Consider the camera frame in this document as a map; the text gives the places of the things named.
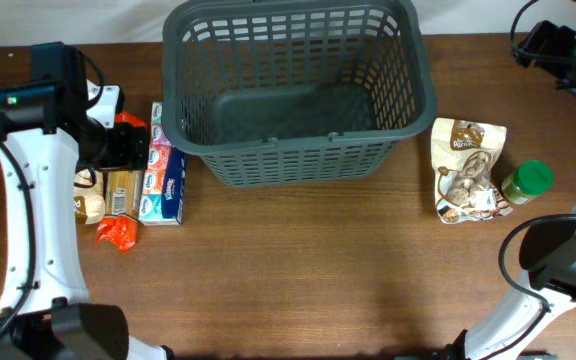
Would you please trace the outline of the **orange spaghetti packet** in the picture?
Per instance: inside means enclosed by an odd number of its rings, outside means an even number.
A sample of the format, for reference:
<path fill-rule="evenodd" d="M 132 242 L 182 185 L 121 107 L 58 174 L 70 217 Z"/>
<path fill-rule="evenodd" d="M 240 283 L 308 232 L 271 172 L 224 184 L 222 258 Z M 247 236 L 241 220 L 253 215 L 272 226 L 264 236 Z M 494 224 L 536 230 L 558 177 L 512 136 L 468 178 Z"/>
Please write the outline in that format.
<path fill-rule="evenodd" d="M 126 111 L 115 116 L 115 126 L 129 132 L 127 145 L 133 164 L 129 170 L 107 176 L 105 215 L 97 228 L 97 243 L 109 241 L 125 252 L 137 242 L 139 204 L 147 167 L 149 130 L 147 123 Z"/>

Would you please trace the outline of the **white brown rice pouch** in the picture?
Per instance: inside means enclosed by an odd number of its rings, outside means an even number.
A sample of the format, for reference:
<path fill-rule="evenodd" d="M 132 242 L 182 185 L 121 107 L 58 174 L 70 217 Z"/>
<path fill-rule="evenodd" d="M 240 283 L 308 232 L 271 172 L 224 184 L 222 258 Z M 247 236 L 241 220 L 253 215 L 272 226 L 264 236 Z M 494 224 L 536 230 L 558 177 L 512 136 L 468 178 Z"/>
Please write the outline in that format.
<path fill-rule="evenodd" d="M 78 224 L 99 223 L 105 214 L 103 174 L 82 170 L 75 175 L 74 211 Z"/>

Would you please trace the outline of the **Kleenex tissue multipack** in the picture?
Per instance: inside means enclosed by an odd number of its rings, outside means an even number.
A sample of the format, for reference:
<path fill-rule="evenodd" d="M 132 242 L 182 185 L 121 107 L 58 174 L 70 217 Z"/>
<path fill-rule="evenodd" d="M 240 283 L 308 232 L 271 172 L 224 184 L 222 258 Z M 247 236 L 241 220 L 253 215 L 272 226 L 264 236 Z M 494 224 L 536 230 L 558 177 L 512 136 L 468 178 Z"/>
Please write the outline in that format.
<path fill-rule="evenodd" d="M 146 226 L 181 225 L 187 156 L 164 133 L 163 105 L 151 110 L 151 141 L 144 172 L 138 220 Z"/>

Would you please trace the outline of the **green lidded jar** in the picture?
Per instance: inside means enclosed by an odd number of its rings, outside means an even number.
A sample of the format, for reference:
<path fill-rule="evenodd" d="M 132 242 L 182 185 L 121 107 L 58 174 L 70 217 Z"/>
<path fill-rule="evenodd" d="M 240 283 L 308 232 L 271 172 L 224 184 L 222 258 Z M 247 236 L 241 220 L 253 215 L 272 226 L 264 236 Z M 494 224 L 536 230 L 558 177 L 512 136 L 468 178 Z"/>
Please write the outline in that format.
<path fill-rule="evenodd" d="M 554 184 L 551 168 L 539 160 L 522 163 L 502 182 L 502 194 L 509 202 L 521 205 L 546 193 Z"/>

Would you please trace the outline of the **grey plastic shopping basket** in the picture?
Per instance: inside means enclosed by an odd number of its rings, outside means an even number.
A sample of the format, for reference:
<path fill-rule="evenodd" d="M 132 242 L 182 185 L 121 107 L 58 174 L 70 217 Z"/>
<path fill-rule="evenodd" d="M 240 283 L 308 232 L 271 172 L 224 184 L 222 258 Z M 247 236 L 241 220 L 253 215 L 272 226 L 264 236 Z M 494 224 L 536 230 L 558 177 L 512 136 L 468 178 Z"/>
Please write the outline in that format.
<path fill-rule="evenodd" d="M 232 187 L 368 176 L 437 115 L 408 0 L 187 1 L 162 37 L 164 133 Z"/>

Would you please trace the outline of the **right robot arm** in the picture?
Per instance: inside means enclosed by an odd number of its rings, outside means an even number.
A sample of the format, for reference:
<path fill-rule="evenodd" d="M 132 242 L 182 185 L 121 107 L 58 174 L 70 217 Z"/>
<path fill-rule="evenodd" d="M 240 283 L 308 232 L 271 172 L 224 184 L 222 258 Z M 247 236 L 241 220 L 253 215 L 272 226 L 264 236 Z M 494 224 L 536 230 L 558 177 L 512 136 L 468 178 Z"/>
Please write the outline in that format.
<path fill-rule="evenodd" d="M 576 87 L 576 30 L 548 20 L 535 25 L 513 55 Z M 463 331 L 442 359 L 520 359 L 557 317 L 576 307 L 576 205 L 569 214 L 528 220 L 502 241 L 498 264 L 510 286 L 493 312 Z"/>

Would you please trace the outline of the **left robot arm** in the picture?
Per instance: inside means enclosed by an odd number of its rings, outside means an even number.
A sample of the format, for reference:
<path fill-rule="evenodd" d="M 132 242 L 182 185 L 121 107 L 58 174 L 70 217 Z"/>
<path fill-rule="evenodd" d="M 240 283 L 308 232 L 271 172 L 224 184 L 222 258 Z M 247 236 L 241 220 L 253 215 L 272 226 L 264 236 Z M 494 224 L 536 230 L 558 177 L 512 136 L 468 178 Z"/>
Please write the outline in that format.
<path fill-rule="evenodd" d="M 122 90 L 90 83 L 93 62 L 79 49 L 53 42 L 30 52 L 30 81 L 0 90 L 0 359 L 170 359 L 170 348 L 129 333 L 118 306 L 91 302 L 77 245 L 76 174 L 144 169 L 148 129 L 117 120 Z"/>

